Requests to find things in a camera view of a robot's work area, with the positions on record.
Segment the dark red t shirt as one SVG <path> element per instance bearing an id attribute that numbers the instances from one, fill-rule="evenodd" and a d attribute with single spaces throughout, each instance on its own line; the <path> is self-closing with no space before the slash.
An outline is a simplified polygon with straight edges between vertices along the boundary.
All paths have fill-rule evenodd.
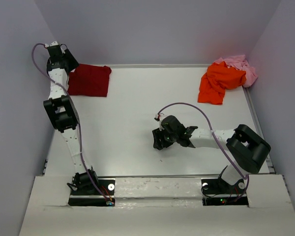
<path id="1" fill-rule="evenodd" d="M 106 97 L 111 72 L 108 66 L 79 64 L 69 73 L 67 91 L 71 96 Z"/>

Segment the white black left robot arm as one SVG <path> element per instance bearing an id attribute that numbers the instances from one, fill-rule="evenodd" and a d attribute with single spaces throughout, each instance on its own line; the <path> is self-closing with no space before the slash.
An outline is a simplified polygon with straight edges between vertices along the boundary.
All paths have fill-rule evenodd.
<path id="1" fill-rule="evenodd" d="M 73 162 L 74 177 L 67 185 L 77 195 L 99 195 L 97 175 L 83 157 L 78 112 L 67 91 L 69 73 L 79 64 L 70 51 L 62 49 L 56 41 L 46 44 L 45 48 L 49 53 L 46 71 L 51 86 L 50 95 L 43 105 L 53 128 L 62 135 Z"/>

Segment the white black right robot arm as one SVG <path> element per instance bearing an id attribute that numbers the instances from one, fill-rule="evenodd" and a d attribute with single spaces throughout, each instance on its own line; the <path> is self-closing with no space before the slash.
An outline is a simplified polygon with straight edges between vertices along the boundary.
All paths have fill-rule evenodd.
<path id="1" fill-rule="evenodd" d="M 235 129 L 200 129 L 185 127 L 175 116 L 156 115 L 159 127 L 152 131 L 153 148 L 162 150 L 174 143 L 184 148 L 216 148 L 222 151 L 229 166 L 216 181 L 217 189 L 227 193 L 241 179 L 249 174 L 258 174 L 268 157 L 271 146 L 249 126 L 240 124 Z"/>

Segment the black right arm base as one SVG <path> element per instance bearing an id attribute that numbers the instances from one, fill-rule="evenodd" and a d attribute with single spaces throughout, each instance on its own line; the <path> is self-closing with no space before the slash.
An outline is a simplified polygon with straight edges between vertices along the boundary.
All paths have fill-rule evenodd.
<path id="1" fill-rule="evenodd" d="M 243 179 L 229 185 L 221 178 L 201 179 L 202 203 L 204 206 L 248 206 Z"/>

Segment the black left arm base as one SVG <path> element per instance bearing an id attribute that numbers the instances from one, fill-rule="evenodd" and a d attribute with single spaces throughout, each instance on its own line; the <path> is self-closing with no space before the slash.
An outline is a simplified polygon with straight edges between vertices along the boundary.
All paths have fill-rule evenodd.
<path id="1" fill-rule="evenodd" d="M 94 182 L 100 191 L 93 186 L 86 173 L 77 173 L 67 183 L 70 189 L 68 204 L 72 207 L 114 207 L 116 179 L 99 177 Z"/>

